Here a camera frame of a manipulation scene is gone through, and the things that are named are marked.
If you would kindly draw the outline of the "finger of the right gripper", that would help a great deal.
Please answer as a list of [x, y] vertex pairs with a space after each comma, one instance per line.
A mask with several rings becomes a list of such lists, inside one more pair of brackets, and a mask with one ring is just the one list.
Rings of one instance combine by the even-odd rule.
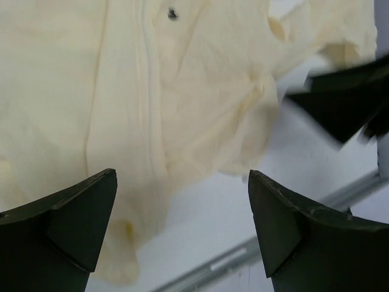
[[287, 92], [339, 143], [359, 130], [367, 139], [388, 134], [388, 55], [353, 68], [308, 77], [309, 90]]

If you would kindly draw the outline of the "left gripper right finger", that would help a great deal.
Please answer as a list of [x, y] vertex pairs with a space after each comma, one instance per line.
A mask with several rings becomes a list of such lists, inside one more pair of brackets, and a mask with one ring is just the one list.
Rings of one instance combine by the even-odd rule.
[[275, 291], [387, 291], [388, 225], [326, 207], [252, 170], [248, 193]]

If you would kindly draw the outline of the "cream yellow jacket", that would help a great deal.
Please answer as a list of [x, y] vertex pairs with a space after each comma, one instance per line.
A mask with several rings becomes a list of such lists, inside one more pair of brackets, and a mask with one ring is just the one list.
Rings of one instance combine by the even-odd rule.
[[276, 81], [311, 55], [375, 57], [373, 1], [2, 1], [1, 198], [106, 168], [118, 189], [96, 276], [131, 285], [173, 192], [255, 168]]

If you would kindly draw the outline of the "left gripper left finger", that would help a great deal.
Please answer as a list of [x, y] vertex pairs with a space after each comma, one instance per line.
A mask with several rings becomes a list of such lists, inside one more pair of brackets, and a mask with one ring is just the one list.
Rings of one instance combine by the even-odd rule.
[[106, 169], [1, 213], [1, 291], [84, 291], [96, 269], [117, 191]]

